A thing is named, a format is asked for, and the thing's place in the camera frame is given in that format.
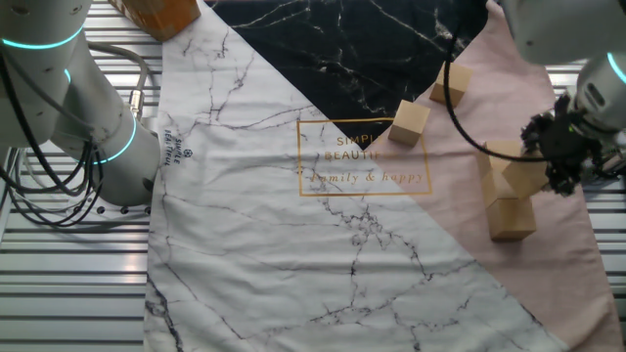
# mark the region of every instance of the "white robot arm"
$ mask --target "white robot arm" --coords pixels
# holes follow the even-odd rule
[[[0,1],[0,49],[37,144],[51,140],[79,159],[84,141],[93,141],[102,157],[100,196],[116,205],[147,203],[158,138],[138,123],[91,57],[83,30],[90,5],[91,0]],[[28,79],[78,118],[53,109]],[[0,124],[0,145],[29,147],[3,85]]]
[[[515,45],[532,64],[587,59],[554,111],[534,116],[525,146],[548,162],[551,188],[569,195],[581,181],[626,169],[626,0],[503,0]]]

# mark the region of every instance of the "marble pattern cloth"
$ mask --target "marble pattern cloth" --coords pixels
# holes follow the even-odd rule
[[[331,119],[394,116],[401,99],[415,101],[434,81],[459,17],[455,57],[487,21],[485,0],[206,3]],[[387,124],[337,127],[378,136]]]
[[[200,5],[163,48],[147,350],[567,350],[410,197],[327,197],[344,134]]]

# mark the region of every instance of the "black marble fabric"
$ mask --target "black marble fabric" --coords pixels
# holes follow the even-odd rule
[[[486,0],[206,3],[330,119],[393,117],[435,80],[459,20],[455,55],[487,21]],[[378,136],[388,123],[337,127]]]

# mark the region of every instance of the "stacked wooden blocks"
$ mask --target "stacked wooden blocks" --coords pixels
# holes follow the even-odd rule
[[[520,156],[521,152],[516,141],[490,141],[484,147],[512,156]],[[511,162],[483,153],[477,154],[476,160],[491,240],[521,241],[534,233],[537,225],[530,196],[548,182],[546,164]]]
[[[443,72],[445,64],[439,71],[437,80],[434,82],[434,87],[430,93],[430,99],[437,103],[446,104],[446,97],[443,91]],[[450,88],[450,102],[453,107],[456,107],[463,95],[468,90],[470,85],[472,70],[467,67],[463,67],[454,63],[450,64],[450,82],[448,87]]]
[[[429,114],[429,108],[407,101],[400,102],[387,138],[413,147],[424,133]]]

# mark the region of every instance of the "white marble fabric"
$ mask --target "white marble fabric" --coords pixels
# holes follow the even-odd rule
[[[301,197],[296,122],[326,118],[200,5],[163,47],[147,350],[567,349],[410,197]],[[343,193],[311,180],[343,137],[323,125],[303,191]],[[358,165],[333,168],[380,171]]]

